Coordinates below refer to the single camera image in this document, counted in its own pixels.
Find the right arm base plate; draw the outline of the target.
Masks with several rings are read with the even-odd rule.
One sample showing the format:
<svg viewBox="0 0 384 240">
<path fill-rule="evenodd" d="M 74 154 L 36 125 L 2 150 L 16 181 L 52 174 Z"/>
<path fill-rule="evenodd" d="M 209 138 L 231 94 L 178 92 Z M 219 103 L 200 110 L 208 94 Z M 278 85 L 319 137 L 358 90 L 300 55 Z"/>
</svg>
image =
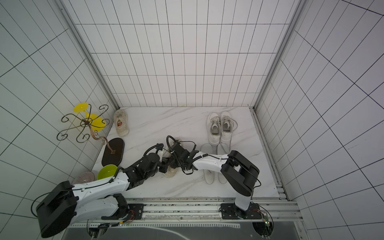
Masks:
<svg viewBox="0 0 384 240">
<path fill-rule="evenodd" d="M 238 208 L 234 203 L 221 204 L 219 210 L 224 220 L 261 220 L 263 218 L 260 206 L 255 203 L 250 203 L 247 210 Z"/>
</svg>

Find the grey shoe insole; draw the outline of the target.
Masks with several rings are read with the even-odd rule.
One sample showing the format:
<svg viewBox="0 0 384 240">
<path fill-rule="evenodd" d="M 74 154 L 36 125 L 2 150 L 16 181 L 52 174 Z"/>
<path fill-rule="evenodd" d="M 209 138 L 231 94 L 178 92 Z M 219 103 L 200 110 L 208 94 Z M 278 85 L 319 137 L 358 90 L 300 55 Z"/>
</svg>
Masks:
<svg viewBox="0 0 384 240">
<path fill-rule="evenodd" d="M 218 155 L 227 155 L 230 153 L 230 148 L 227 144 L 220 143 L 217 147 Z M 227 179 L 224 177 L 222 173 L 218 173 L 218 180 L 221 184 L 225 184 Z"/>
<path fill-rule="evenodd" d="M 200 149 L 201 152 L 206 154 L 214 154 L 215 147 L 209 143 L 203 144 Z M 208 185 L 211 185 L 215 180 L 215 173 L 209 170 L 204 170 L 205 181 Z"/>
</svg>

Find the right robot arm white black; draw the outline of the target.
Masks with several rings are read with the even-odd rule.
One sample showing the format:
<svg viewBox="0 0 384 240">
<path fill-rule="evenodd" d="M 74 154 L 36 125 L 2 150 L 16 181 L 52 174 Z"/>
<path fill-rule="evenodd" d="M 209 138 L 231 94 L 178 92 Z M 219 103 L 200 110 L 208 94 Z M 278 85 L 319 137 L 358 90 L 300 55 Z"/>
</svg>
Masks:
<svg viewBox="0 0 384 240">
<path fill-rule="evenodd" d="M 260 170 L 240 152 L 232 150 L 229 154 L 213 155 L 197 150 L 188 151 L 175 142 L 170 146 L 170 153 L 176 167 L 185 174 L 199 170 L 221 173 L 237 192 L 235 209 L 242 214 L 248 212 Z"/>
</svg>

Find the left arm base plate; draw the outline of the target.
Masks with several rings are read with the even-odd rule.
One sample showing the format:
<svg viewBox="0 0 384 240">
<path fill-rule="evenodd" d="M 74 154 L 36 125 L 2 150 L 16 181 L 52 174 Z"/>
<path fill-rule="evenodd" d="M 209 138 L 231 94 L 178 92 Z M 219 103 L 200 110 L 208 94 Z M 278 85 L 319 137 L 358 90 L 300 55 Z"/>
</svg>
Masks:
<svg viewBox="0 0 384 240">
<path fill-rule="evenodd" d="M 141 220 L 144 204 L 128 204 L 125 207 L 119 207 L 117 211 L 109 217 L 101 217 L 102 220 L 133 221 Z"/>
</svg>

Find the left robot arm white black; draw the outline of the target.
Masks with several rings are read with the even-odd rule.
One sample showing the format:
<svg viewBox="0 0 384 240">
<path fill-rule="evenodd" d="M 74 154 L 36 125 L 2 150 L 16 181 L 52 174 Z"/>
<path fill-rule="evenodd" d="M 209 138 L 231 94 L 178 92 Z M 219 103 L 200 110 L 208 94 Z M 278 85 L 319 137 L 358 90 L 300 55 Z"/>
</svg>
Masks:
<svg viewBox="0 0 384 240">
<path fill-rule="evenodd" d="M 69 225 L 101 219 L 116 227 L 140 220 L 142 204 L 129 204 L 124 192 L 138 187 L 157 172 L 166 172 L 170 158 L 149 153 L 128 168 L 118 167 L 113 176 L 95 182 L 72 185 L 65 181 L 43 194 L 36 206 L 42 238 L 50 238 Z"/>
</svg>

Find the beige sneaker red label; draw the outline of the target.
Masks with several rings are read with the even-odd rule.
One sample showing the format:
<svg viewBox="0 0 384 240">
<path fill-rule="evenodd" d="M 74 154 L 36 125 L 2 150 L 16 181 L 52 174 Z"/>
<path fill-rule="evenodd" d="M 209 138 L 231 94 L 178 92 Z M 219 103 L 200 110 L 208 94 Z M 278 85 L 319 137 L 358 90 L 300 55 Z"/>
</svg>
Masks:
<svg viewBox="0 0 384 240">
<path fill-rule="evenodd" d="M 170 143 L 171 146 L 174 145 L 174 142 L 175 142 L 174 140 L 169 140 L 169 143 Z M 164 154 L 163 154 L 164 158 L 172 157 L 171 154 L 170 154 L 170 150 L 169 149 L 163 149 L 163 151 L 164 151 Z M 177 169 L 174 169 L 171 166 L 168 166 L 167 172 L 164 173 L 164 176 L 166 178 L 173 178 L 177 171 L 178 171 Z"/>
<path fill-rule="evenodd" d="M 123 137 L 129 133 L 128 116 L 124 110 L 115 111 L 114 124 L 119 136 Z"/>
</svg>

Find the white leather sneaker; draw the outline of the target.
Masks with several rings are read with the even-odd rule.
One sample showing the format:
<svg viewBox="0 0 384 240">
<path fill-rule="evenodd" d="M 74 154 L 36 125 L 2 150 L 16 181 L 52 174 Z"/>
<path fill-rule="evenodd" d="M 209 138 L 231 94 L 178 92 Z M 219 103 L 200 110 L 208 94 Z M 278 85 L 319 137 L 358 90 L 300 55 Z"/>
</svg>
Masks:
<svg viewBox="0 0 384 240">
<path fill-rule="evenodd" d="M 238 123 L 234 120 L 229 112 L 222 112 L 220 116 L 221 122 L 221 143 L 229 145 L 232 140 L 233 132 L 237 129 Z"/>
<path fill-rule="evenodd" d="M 208 142 L 212 146 L 217 146 L 221 138 L 221 121 L 217 113 L 211 113 L 207 119 Z"/>
</svg>

